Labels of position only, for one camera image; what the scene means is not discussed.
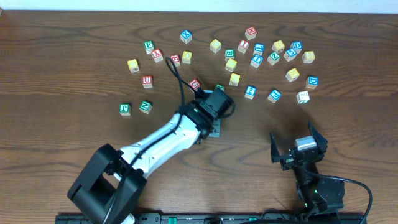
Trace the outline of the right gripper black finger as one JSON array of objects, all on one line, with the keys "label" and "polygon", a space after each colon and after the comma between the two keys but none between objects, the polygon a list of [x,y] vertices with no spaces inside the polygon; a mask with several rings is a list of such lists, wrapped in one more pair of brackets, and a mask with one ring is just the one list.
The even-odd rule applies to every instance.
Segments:
[{"label": "right gripper black finger", "polygon": [[311,122],[308,122],[308,128],[321,152],[326,152],[328,141],[314,128]]},{"label": "right gripper black finger", "polygon": [[280,161],[279,150],[274,141],[274,137],[273,137],[272,133],[269,133],[269,136],[270,136],[270,140],[271,140],[271,162],[276,163],[276,162]]}]

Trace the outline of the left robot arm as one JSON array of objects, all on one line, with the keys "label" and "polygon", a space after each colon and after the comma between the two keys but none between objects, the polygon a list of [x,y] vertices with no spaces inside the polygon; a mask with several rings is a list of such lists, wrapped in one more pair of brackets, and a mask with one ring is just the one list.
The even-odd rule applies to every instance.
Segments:
[{"label": "left robot arm", "polygon": [[207,138],[214,124],[235,107],[224,91],[198,89],[195,99],[148,137],[116,150],[95,151],[67,197],[92,223],[135,223],[132,214],[147,178],[175,154]]}]

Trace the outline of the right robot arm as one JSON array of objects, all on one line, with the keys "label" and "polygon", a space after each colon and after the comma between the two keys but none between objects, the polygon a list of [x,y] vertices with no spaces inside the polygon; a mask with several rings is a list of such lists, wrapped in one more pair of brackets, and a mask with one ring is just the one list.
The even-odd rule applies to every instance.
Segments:
[{"label": "right robot arm", "polygon": [[279,154],[274,137],[270,136],[271,161],[280,163],[283,171],[294,172],[298,195],[309,215],[333,213],[344,207],[345,184],[318,173],[316,163],[324,158],[328,141],[312,124],[308,128],[310,135],[296,139],[295,146],[284,155]]}]

